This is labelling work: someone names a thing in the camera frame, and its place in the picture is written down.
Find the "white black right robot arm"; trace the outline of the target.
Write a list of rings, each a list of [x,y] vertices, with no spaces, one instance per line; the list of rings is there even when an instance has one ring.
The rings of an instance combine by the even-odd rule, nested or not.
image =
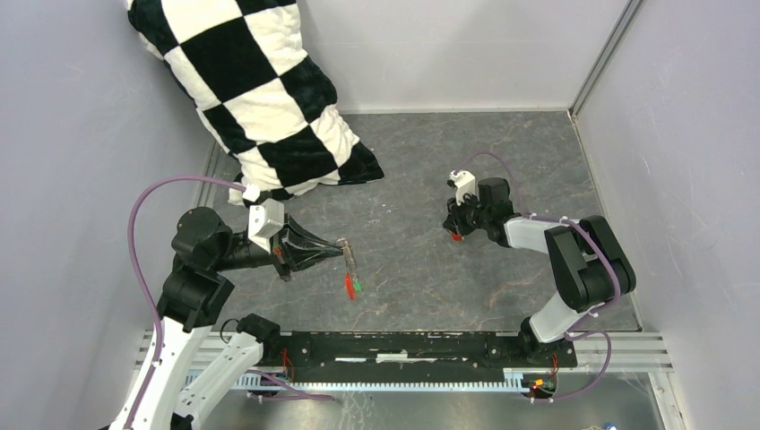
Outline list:
[[[635,271],[604,217],[521,214],[514,208],[508,181],[500,177],[478,180],[461,170],[451,173],[447,184],[454,196],[446,203],[443,227],[454,239],[482,230],[502,247],[549,259],[556,291],[521,325],[517,351],[524,363],[543,364],[578,323],[635,290]]]

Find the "silver keyring with red tool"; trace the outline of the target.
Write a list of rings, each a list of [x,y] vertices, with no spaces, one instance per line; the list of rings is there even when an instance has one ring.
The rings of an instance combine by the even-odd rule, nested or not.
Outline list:
[[[349,300],[353,301],[356,299],[356,295],[358,292],[353,287],[353,283],[358,282],[358,274],[357,274],[358,266],[356,263],[356,258],[354,256],[350,241],[348,239],[344,237],[339,238],[337,240],[337,244],[342,250],[342,254],[343,254],[343,258],[345,262],[344,285],[345,285]]]

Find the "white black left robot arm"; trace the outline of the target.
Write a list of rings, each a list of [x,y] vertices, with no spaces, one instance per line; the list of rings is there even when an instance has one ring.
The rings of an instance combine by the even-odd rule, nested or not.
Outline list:
[[[172,269],[160,298],[150,299],[154,333],[145,361],[112,429],[199,429],[234,383],[251,367],[283,357],[279,324],[256,314],[237,323],[223,350],[186,382],[203,340],[231,296],[224,272],[272,266],[284,279],[343,250],[303,229],[282,205],[252,207],[248,229],[234,232],[208,207],[187,211],[171,246]]]

